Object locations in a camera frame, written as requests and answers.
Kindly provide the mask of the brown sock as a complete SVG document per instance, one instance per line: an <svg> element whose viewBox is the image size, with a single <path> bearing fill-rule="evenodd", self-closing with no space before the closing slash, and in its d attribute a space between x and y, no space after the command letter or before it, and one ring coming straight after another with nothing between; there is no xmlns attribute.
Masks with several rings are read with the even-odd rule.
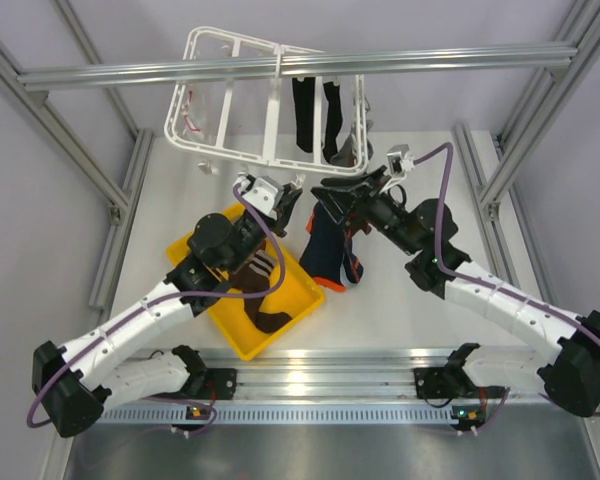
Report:
<svg viewBox="0 0 600 480"><path fill-rule="evenodd" d="M251 260L236 273L229 274L232 288L243 294L258 293L270 288L270 277L277 260L264 248L259 249ZM266 313L261 310L263 297L244 299L244 311L254 327L265 333L273 334L291 321L285 312Z"/></svg>

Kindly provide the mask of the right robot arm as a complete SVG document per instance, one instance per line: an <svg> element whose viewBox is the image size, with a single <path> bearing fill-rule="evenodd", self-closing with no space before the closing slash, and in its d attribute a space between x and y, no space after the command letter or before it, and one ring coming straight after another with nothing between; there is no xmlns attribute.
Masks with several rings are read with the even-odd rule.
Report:
<svg viewBox="0 0 600 480"><path fill-rule="evenodd" d="M391 186L377 169L326 178L311 193L335 223L374 229L411 256L405 268L420 290L473 311L533 351L524 360L498 360L465 344L447 360L449 389L463 397L482 386L533 391L572 415L600 415L600 312L559 309L488 272L452 245L458 227L442 198L407 210Z"/></svg>

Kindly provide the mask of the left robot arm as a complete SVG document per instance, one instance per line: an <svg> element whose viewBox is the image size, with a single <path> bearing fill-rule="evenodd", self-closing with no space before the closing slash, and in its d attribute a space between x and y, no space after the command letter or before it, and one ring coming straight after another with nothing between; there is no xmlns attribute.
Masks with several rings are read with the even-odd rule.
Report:
<svg viewBox="0 0 600 480"><path fill-rule="evenodd" d="M236 219L222 213L201 217L187 239L185 257L140 300L78 338L61 345L47 341L36 348L29 428L53 425L61 437L71 438L122 404L161 394L194 397L203 391L205 364L189 347L139 362L130 358L221 299L264 299L283 286L287 265L278 241L301 187L241 175L232 193L242 214ZM266 243L276 253L277 282L255 291L233 286L232 277L255 262Z"/></svg>

